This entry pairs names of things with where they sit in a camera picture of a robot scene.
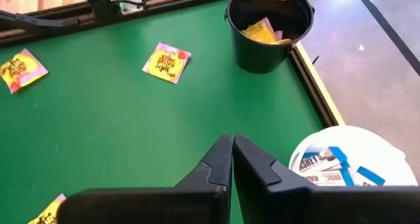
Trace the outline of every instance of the wooden table edge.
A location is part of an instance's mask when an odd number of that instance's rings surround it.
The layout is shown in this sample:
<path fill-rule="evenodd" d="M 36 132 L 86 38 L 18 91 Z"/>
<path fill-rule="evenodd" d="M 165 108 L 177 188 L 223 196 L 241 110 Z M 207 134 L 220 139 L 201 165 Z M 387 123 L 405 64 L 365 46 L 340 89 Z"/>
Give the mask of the wooden table edge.
<path fill-rule="evenodd" d="M 331 95 L 328 93 L 328 90 L 325 87 L 320 75 L 318 74 L 318 71 L 315 69 L 315 66 L 313 65 L 312 61 L 308 56 L 308 53 L 306 52 L 305 48 L 303 47 L 300 41 L 295 44 L 295 49 L 299 56 L 303 59 L 304 67 L 308 69 L 308 72 L 310 72 L 311 76 L 313 77 L 315 84 L 318 86 L 323 98 L 325 99 L 338 125 L 345 125 L 341 113 L 335 105 L 334 100 L 331 98 Z"/>

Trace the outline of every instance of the table frame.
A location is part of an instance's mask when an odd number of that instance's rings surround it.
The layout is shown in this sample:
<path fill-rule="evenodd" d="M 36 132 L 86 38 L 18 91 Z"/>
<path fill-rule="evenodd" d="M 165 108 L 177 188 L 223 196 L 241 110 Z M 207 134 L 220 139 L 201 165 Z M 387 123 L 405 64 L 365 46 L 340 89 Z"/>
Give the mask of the table frame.
<path fill-rule="evenodd" d="M 212 1 L 218 0 L 149 0 L 146 2 L 146 8 L 144 11 L 117 16 L 106 21 L 97 20 L 94 18 L 92 9 L 88 2 L 37 11 L 29 13 L 29 15 L 36 18 L 46 19 L 65 19 L 76 17 L 79 20 L 79 24 L 69 28 L 63 28 L 63 30 L 43 34 L 33 34 L 24 30 L 0 28 L 0 49 L 13 45 L 25 44 L 31 41 L 39 41 L 51 37 L 58 37 L 74 32 L 107 26 L 110 24 L 117 24 L 120 22 L 143 18 L 167 11 L 183 9 L 186 7 L 192 7 L 194 5 Z M 298 42 L 290 48 L 289 58 L 291 59 L 291 62 L 296 69 L 299 79 L 303 82 L 304 88 L 308 93 L 311 103 L 314 105 L 323 126 L 331 127 L 335 125 L 344 125 L 345 123 L 343 118 L 337 110 L 335 103 L 330 97 L 324 83 L 318 75 L 311 60 L 309 59 L 309 56 L 307 55 L 301 42 Z"/>

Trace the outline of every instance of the metal bracket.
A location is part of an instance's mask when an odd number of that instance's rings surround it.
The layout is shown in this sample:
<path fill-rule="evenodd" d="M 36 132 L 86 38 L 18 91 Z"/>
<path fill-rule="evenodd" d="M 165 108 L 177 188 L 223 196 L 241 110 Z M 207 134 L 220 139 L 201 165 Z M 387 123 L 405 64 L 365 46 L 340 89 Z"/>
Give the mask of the metal bracket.
<path fill-rule="evenodd" d="M 143 11 L 144 4 L 144 0 L 120 0 L 119 7 L 121 8 L 122 14 L 132 14 Z"/>

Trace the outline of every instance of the bucket rim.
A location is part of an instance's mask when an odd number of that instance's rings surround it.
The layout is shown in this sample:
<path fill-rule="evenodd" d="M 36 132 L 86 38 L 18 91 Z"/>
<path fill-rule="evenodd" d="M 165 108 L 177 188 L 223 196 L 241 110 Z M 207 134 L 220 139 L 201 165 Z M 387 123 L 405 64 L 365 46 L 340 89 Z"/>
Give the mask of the bucket rim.
<path fill-rule="evenodd" d="M 226 17 L 227 17 L 227 19 L 229 21 L 229 24 L 230 24 L 230 26 L 232 28 L 234 28 L 240 35 L 242 35 L 246 39 L 249 39 L 249 40 L 253 41 L 254 43 L 258 43 L 258 44 L 261 44 L 261 45 L 264 45 L 264 46 L 267 46 L 267 47 L 279 47 L 279 46 L 285 47 L 285 46 L 290 46 L 290 45 L 294 45 L 294 44 L 298 43 L 300 40 L 302 40 L 302 38 L 304 38 L 309 33 L 309 31 L 312 29 L 312 26 L 314 24 L 314 11 L 313 11 L 313 7 L 309 3 L 308 0 L 303 0 L 303 1 L 304 1 L 303 4 L 306 5 L 308 7 L 308 9 L 309 9 L 309 17 L 310 17 L 309 27 L 308 27 L 308 29 L 301 36 L 299 36 L 296 39 L 291 40 L 288 43 L 282 43 L 282 44 L 262 43 L 260 41 L 255 41 L 254 39 L 250 39 L 247 36 L 245 36 L 239 29 L 237 29 L 237 27 L 234 25 L 234 23 L 232 22 L 232 19 L 230 17 L 230 6 L 232 5 L 233 0 L 230 0 L 229 5 L 228 5 L 228 7 L 226 9 Z"/>

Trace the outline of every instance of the black tape line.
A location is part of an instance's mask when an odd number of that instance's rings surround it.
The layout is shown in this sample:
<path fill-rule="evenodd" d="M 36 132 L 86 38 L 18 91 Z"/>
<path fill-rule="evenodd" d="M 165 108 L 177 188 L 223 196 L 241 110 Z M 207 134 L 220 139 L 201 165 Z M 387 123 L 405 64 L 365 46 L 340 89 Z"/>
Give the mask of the black tape line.
<path fill-rule="evenodd" d="M 387 33 L 388 37 L 391 41 L 396 45 L 398 50 L 404 56 L 404 58 L 408 61 L 408 63 L 413 67 L 413 69 L 417 72 L 420 76 L 420 62 L 417 57 L 415 57 L 414 53 L 410 50 L 407 44 L 401 39 L 398 33 L 394 30 L 394 28 L 389 24 L 388 20 L 383 16 L 381 11 L 372 3 L 371 0 L 361 0 L 365 7 L 369 10 L 372 16 L 376 19 L 378 24 L 382 27 L 382 29 Z"/>
<path fill-rule="evenodd" d="M 315 57 L 315 60 L 312 62 L 312 64 L 315 64 L 315 63 L 316 63 L 316 61 L 317 61 L 319 58 L 320 58 L 320 56 L 316 56 L 316 57 Z"/>

